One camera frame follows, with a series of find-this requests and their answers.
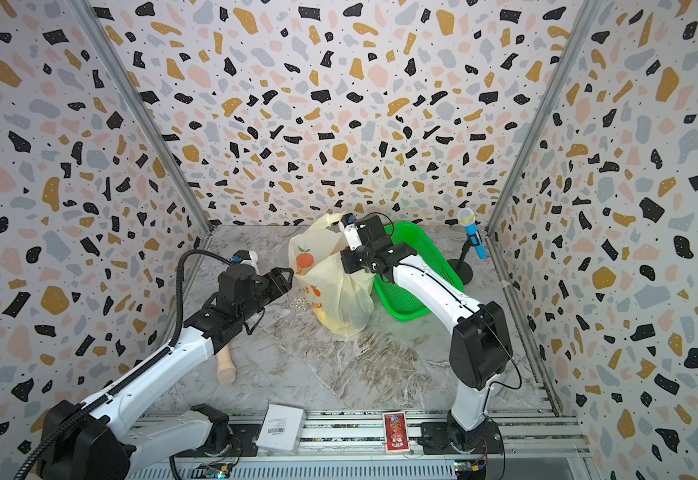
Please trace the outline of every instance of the blue microphone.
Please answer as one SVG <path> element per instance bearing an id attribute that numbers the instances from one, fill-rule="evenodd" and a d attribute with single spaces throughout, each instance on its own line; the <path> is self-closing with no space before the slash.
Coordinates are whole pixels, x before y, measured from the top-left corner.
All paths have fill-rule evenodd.
<path id="1" fill-rule="evenodd" d="M 477 225 L 474 224 L 474 212 L 470 208 L 462 208 L 458 212 L 458 223 L 463 225 L 467 229 L 467 236 L 474 250 L 477 251 L 479 258 L 486 259 L 487 254 L 485 253 L 485 246 L 483 245 L 483 239 L 479 237 L 479 232 L 477 231 Z"/>

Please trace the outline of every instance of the red packet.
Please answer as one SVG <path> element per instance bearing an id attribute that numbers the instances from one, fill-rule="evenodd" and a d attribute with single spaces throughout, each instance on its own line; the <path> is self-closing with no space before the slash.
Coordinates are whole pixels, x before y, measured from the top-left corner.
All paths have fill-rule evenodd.
<path id="1" fill-rule="evenodd" d="M 410 451 L 411 444 L 407 439 L 405 412 L 384 413 L 383 430 L 386 433 L 387 453 Z"/>

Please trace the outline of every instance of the terrazzo pattern wallpaper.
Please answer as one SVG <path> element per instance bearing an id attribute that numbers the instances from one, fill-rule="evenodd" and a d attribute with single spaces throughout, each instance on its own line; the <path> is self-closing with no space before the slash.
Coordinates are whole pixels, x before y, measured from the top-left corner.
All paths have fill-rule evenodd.
<path id="1" fill-rule="evenodd" d="M 579 0 L 95 0 L 214 224 L 493 211 Z"/>
<path id="2" fill-rule="evenodd" d="M 153 351 L 200 231 L 66 3 L 0 0 L 0 478 Z"/>
<path id="3" fill-rule="evenodd" d="M 698 2 L 605 2 L 497 231 L 603 478 L 698 479 Z"/>

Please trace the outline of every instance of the yellow plastic bag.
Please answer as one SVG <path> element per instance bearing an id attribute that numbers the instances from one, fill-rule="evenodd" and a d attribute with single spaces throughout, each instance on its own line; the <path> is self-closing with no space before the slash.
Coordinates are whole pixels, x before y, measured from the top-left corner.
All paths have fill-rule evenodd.
<path id="1" fill-rule="evenodd" d="M 341 251 L 347 242 L 329 230 L 344 214 L 325 215 L 291 238 L 288 262 L 317 319 L 333 333 L 348 338 L 362 331 L 373 313 L 373 274 L 344 273 Z"/>

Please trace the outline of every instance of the green plastic basket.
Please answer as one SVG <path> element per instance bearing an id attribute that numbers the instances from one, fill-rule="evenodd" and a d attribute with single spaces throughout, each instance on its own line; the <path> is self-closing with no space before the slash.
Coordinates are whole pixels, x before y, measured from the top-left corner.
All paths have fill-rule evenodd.
<path id="1" fill-rule="evenodd" d="M 392 225 L 387 226 L 386 230 L 387 233 L 392 232 Z M 423 228 L 409 222 L 394 224 L 392 242 L 395 244 L 405 242 L 410 245 L 432 270 L 463 292 L 463 282 L 456 272 L 453 271 L 453 268 L 448 265 L 445 257 L 440 254 L 440 251 L 434 246 L 429 236 L 423 231 Z M 381 302 L 383 302 L 383 306 L 397 320 L 407 322 L 430 312 L 412 293 L 394 283 L 386 283 L 378 275 L 376 275 L 373 283 L 378 296 L 381 298 Z"/>

